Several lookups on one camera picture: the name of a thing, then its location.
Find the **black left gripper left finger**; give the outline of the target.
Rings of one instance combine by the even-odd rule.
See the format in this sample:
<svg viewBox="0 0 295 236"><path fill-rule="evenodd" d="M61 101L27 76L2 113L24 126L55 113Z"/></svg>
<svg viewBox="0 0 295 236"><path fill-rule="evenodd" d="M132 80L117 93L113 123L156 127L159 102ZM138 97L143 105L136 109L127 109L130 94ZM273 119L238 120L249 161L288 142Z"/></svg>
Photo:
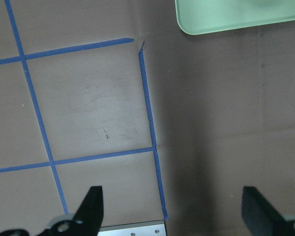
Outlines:
<svg viewBox="0 0 295 236"><path fill-rule="evenodd" d="M96 236L104 217L103 190L92 186L69 221L65 236Z"/></svg>

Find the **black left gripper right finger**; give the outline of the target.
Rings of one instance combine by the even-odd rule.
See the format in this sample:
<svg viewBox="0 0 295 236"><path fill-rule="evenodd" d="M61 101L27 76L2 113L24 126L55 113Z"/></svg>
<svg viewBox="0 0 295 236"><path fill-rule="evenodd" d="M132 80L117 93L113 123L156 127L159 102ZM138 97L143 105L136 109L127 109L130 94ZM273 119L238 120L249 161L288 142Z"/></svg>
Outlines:
<svg viewBox="0 0 295 236"><path fill-rule="evenodd" d="M253 236L281 236L286 220L253 186L243 187L241 217Z"/></svg>

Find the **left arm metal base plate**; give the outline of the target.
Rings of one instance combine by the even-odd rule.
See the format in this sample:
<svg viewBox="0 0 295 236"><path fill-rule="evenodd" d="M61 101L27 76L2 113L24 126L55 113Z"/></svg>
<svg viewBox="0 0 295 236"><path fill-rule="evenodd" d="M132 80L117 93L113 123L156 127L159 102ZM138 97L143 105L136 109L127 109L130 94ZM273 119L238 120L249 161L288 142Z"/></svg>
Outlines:
<svg viewBox="0 0 295 236"><path fill-rule="evenodd" d="M166 236L164 221L148 221L101 227L98 236Z"/></svg>

